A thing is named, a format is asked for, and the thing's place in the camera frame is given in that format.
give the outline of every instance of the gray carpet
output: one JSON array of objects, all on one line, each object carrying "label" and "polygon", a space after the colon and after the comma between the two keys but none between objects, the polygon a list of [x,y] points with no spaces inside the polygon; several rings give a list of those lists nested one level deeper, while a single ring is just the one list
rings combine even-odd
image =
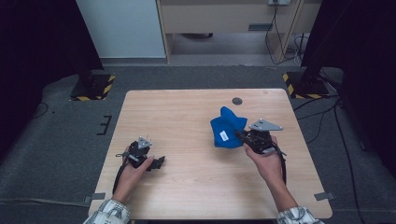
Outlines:
[{"label": "gray carpet", "polygon": [[[282,74],[296,67],[257,66],[136,66],[107,67],[116,76],[109,95],[102,101],[73,102],[69,94],[77,76],[48,85],[43,103],[27,125],[7,160],[0,167],[0,198],[37,198],[82,203],[94,193],[107,148],[117,123],[125,93],[159,89],[286,89]],[[302,118],[331,108],[337,98],[312,102],[296,111]],[[308,100],[290,99],[295,108]],[[112,116],[106,135],[102,133]],[[337,117],[350,154],[356,193],[365,223],[396,220],[396,180],[373,151],[362,151],[347,114],[337,106]],[[348,159],[333,110],[299,119],[319,177],[326,191],[333,192],[333,216],[326,223],[361,223],[356,210]],[[88,207],[35,203],[0,204],[0,223],[82,223]]]}]

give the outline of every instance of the person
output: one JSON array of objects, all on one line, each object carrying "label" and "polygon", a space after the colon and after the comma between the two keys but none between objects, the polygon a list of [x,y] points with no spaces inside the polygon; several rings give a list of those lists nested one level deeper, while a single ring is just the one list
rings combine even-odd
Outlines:
[{"label": "person", "polygon": [[[247,144],[244,144],[243,147],[247,156],[256,164],[260,176],[271,191],[278,211],[276,218],[278,224],[324,224],[322,221],[315,219],[306,207],[299,206],[294,200],[282,179],[280,159],[275,152],[260,155],[255,153]],[[153,157],[149,157],[136,169],[128,164],[120,175],[119,184],[111,200],[104,201],[99,209],[84,221],[84,224],[128,223],[131,214],[124,204],[152,161]]]}]

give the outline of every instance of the white label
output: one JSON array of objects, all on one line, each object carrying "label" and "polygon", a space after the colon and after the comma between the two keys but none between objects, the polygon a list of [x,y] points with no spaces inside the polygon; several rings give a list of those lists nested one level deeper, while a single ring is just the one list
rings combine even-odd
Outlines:
[{"label": "white label", "polygon": [[221,133],[220,133],[220,136],[221,136],[221,138],[222,138],[222,140],[225,142],[225,141],[227,141],[229,138],[228,138],[228,136],[227,136],[227,133],[225,132],[225,131],[222,131]]}]

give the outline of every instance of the blue fabric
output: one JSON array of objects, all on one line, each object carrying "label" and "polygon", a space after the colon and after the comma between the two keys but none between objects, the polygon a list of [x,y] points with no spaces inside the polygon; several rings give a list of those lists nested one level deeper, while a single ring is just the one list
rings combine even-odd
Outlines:
[{"label": "blue fabric", "polygon": [[243,143],[236,137],[235,132],[242,132],[247,122],[248,119],[238,118],[231,109],[223,106],[220,109],[220,117],[210,120],[215,136],[215,147],[241,147]]}]

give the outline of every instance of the wooden desk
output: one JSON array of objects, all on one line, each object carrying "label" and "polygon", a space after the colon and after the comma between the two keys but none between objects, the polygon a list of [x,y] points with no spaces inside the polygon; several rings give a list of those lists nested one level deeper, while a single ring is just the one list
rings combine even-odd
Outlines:
[{"label": "wooden desk", "polygon": [[[241,105],[232,99],[239,97]],[[160,170],[147,172],[127,204],[133,219],[275,218],[276,206],[254,163],[241,147],[214,147],[210,120],[229,107],[247,124],[259,118],[284,128],[271,132],[288,156],[288,186],[314,216],[332,215],[314,163],[284,90],[129,91],[125,97],[96,193],[111,198],[123,152],[139,136],[152,141],[149,155],[166,156]],[[103,200],[94,200],[93,213]]]},{"label": "wooden desk", "polygon": [[[270,26],[274,6],[262,0],[156,0],[163,43],[170,62],[174,34],[255,32],[250,25]],[[291,0],[277,7],[276,27],[268,33],[269,46],[280,62],[294,33],[309,33],[321,0]]]}]

